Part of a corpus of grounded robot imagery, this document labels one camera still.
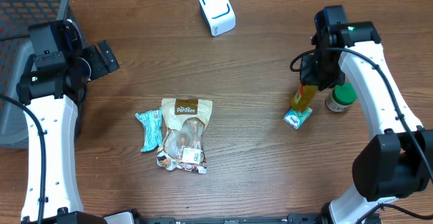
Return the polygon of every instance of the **bag label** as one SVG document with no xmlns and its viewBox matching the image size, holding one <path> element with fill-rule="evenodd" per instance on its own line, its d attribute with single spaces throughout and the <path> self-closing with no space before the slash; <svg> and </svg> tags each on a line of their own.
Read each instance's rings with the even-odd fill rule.
<svg viewBox="0 0 433 224">
<path fill-rule="evenodd" d="M 198 99 L 176 99 L 175 115 L 197 115 Z"/>
<path fill-rule="evenodd" d="M 202 150 L 183 148 L 182 161 L 185 163 L 200 164 Z"/>
</svg>

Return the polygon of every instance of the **white plastic container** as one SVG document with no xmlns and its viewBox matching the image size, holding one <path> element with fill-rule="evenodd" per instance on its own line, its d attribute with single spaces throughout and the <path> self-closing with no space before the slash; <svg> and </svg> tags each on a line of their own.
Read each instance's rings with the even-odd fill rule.
<svg viewBox="0 0 433 224">
<path fill-rule="evenodd" d="M 221 35 L 236 26 L 236 17 L 229 0 L 199 0 L 200 11 L 212 36 Z"/>
</svg>

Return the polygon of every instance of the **yellow bottle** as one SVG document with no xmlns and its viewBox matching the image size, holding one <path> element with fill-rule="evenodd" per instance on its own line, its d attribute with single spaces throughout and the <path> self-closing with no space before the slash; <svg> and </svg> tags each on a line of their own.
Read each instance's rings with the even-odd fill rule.
<svg viewBox="0 0 433 224">
<path fill-rule="evenodd" d="M 319 88 L 316 85 L 300 85 L 298 92 L 292 99 L 292 109 L 297 112 L 304 112 L 318 90 Z"/>
</svg>

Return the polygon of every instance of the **wood grain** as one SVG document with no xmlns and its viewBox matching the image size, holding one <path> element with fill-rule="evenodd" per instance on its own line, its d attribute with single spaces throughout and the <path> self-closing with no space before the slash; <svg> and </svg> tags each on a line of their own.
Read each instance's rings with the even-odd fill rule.
<svg viewBox="0 0 433 224">
<path fill-rule="evenodd" d="M 107 39 L 120 70 L 89 85 L 76 175 L 86 212 L 138 208 L 146 217 L 253 217 L 317 212 L 352 183 L 366 146 L 355 103 L 335 114 L 316 96 L 294 130 L 282 120 L 299 86 L 288 64 L 311 49 L 313 17 L 342 4 L 353 22 L 371 20 L 388 66 L 415 115 L 433 127 L 433 0 L 231 0 L 234 30 L 212 38 L 197 0 L 71 0 L 90 43 Z M 204 134 L 208 174 L 168 172 L 142 154 L 134 117 L 164 97 L 214 103 Z M 0 149 L 0 223 L 18 223 L 27 151 Z M 398 205 L 428 214 L 431 187 Z M 385 223 L 416 223 L 387 210 Z"/>
</svg>

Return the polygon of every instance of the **clear plastic bag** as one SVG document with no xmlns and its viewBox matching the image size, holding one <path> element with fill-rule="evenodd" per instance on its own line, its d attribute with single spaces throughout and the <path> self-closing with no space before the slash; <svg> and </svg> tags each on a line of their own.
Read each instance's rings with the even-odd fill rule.
<svg viewBox="0 0 433 224">
<path fill-rule="evenodd" d="M 158 165 L 170 171 L 179 168 L 206 173 L 202 135 L 209 123 L 212 102 L 202 99 L 163 99 L 161 109 L 167 134 L 158 148 Z"/>
</svg>

